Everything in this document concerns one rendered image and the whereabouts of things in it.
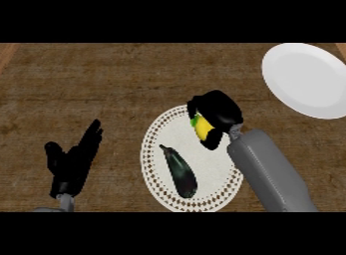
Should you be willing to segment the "yellow lemon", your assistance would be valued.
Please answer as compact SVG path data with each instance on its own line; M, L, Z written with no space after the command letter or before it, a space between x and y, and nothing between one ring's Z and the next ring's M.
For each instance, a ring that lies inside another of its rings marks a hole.
M210 125L201 114L194 115L194 118L189 120L189 124L194 128L198 139L205 140L207 133L213 129L213 126Z

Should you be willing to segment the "white oval placemat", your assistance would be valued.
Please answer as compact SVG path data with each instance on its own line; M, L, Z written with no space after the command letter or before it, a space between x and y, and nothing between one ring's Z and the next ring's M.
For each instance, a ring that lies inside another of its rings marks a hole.
M158 203L173 212L214 212L234 198L242 175L226 154L225 134L216 150L207 150L189 125L186 106L168 109L154 120L140 148L140 165L148 190ZM163 149L171 147L195 177L197 191L191 198L177 195Z

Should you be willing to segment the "dark purple eggplant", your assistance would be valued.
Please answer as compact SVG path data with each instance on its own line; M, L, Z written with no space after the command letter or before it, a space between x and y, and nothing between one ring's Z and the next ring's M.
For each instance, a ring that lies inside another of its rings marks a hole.
M192 170L171 147L160 145L173 178L176 193L182 198L192 198L197 191L197 181Z

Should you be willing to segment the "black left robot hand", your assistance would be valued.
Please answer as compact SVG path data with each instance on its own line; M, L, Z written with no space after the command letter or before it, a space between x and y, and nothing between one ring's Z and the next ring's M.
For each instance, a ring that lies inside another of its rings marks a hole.
M93 120L78 144L68 151L62 151L53 141L44 144L47 168L53 174L50 189L53 198L59 194L71 196L80 194L102 141L102 132L100 121Z

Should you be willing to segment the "white plate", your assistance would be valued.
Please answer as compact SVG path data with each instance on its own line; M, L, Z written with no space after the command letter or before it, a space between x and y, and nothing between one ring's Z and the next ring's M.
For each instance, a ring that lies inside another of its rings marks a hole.
M346 117L346 65L321 48L282 43L260 63L265 85L300 114L322 120Z

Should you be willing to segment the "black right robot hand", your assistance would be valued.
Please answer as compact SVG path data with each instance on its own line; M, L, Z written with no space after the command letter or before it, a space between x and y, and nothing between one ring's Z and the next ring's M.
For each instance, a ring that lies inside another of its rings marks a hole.
M239 107L220 90L213 90L204 95L191 98L186 102L186 111L191 119L195 114L201 114L213 126L200 143L208 150L214 150L219 146L222 135L229 133L234 125L242 123Z

